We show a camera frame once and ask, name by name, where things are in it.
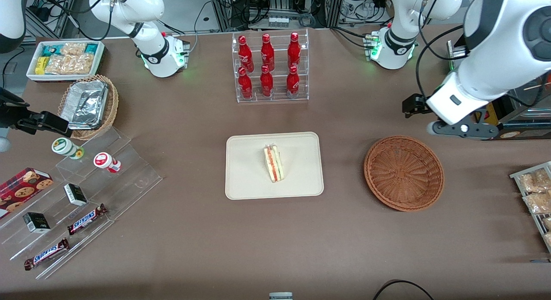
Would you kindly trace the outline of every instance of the wicker basket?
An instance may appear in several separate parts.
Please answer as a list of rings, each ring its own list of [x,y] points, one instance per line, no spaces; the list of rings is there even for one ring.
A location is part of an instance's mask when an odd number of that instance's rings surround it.
[[[94,75],[92,77],[87,77],[87,78],[83,78],[82,80],[78,80],[77,82],[86,83],[86,82],[92,82],[94,80],[101,80],[107,83],[109,86],[108,100],[107,102],[105,102],[105,110],[102,118],[102,125],[96,130],[73,130],[73,135],[71,135],[71,138],[73,139],[81,139],[82,141],[88,141],[93,136],[98,135],[100,132],[107,131],[107,129],[113,125],[113,122],[115,121],[115,117],[117,116],[117,108],[118,108],[117,88],[114,87],[113,83],[107,77],[102,75]],[[65,99],[67,98],[68,92],[69,92],[69,88],[65,90],[65,94],[63,94],[63,98],[61,98],[61,103],[57,108],[58,116],[61,115],[61,111],[63,110],[63,106],[65,105]]]
[[[444,174],[435,153],[419,140],[391,136],[375,143],[364,161],[374,195],[396,210],[424,210],[442,193]]]

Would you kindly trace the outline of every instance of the small jar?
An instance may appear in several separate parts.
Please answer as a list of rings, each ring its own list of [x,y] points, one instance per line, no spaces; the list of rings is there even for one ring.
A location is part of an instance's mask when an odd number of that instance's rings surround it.
[[[71,159],[81,159],[84,155],[84,149],[79,145],[75,145],[70,139],[60,137],[52,143],[52,151]]]
[[[94,158],[94,165],[100,169],[107,169],[111,173],[117,173],[121,170],[121,162],[113,158],[108,153],[99,153]]]

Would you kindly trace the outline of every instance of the snickers bar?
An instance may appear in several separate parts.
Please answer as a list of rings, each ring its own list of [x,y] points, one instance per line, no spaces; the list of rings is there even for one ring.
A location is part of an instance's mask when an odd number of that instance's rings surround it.
[[[67,239],[63,238],[61,242],[57,243],[56,245],[53,245],[49,249],[43,251],[39,255],[36,255],[34,258],[29,258],[25,261],[25,270],[29,271],[30,269],[38,266],[39,263],[43,262],[44,260],[53,257],[53,255],[65,250],[69,249],[69,242]]]
[[[93,211],[88,213],[86,216],[81,218],[80,220],[77,220],[74,224],[71,226],[68,226],[67,229],[69,230],[69,235],[74,235],[77,231],[87,226],[89,223],[96,220],[96,218],[100,217],[103,213],[107,212],[107,208],[102,204],[100,206],[96,207]]]

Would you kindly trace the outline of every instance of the white container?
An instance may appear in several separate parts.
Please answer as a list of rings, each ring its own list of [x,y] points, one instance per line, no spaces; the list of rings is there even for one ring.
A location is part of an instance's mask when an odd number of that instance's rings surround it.
[[[99,153],[94,157],[94,165],[100,169],[107,169],[111,173],[117,173],[121,170],[121,162],[113,158],[108,153]]]
[[[38,58],[41,57],[44,47],[45,46],[52,46],[52,45],[60,45],[60,44],[63,44],[63,43],[88,43],[88,44],[98,45],[98,48],[96,49],[96,53],[94,54],[94,61],[92,62],[92,67],[90,68],[90,73],[88,73],[88,74],[67,74],[67,75],[53,75],[53,74],[39,75],[39,74],[35,74],[36,63],[38,62]],[[31,63],[29,64],[29,68],[27,69],[27,77],[30,80],[34,80],[35,82],[63,82],[64,80],[80,80],[81,78],[94,76],[94,75],[96,75],[96,72],[98,72],[98,68],[100,66],[100,61],[102,60],[102,55],[103,55],[104,49],[105,49],[105,46],[100,41],[58,40],[58,41],[40,42],[40,43],[38,43],[38,45],[36,45],[36,49],[35,49],[35,53],[33,55],[33,59],[31,60]]]
[[[277,145],[285,178],[272,182],[264,147]],[[232,200],[318,196],[323,192],[315,133],[232,136],[226,143],[226,196]]]
[[[59,137],[52,143],[52,151],[56,154],[67,156],[71,159],[81,159],[84,155],[84,149],[79,145],[75,145],[66,137]]]

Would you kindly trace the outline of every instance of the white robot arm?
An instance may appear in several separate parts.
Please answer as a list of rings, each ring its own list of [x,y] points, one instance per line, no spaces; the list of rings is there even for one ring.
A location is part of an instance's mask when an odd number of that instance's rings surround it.
[[[14,51],[25,38],[26,2],[27,0],[0,0],[0,53]]]
[[[403,67],[413,53],[415,38],[419,34],[419,13],[421,21],[429,17],[447,19],[461,7],[463,0],[392,0],[394,20],[390,28],[382,28],[371,34],[370,59],[383,68]]]
[[[89,0],[92,6],[97,0]],[[145,67],[157,77],[169,77],[187,67],[189,45],[165,37],[153,21],[164,13],[163,0],[102,0],[92,12],[127,34],[142,53]]]
[[[464,36],[468,57],[427,100],[448,125],[551,69],[551,0],[473,0]]]

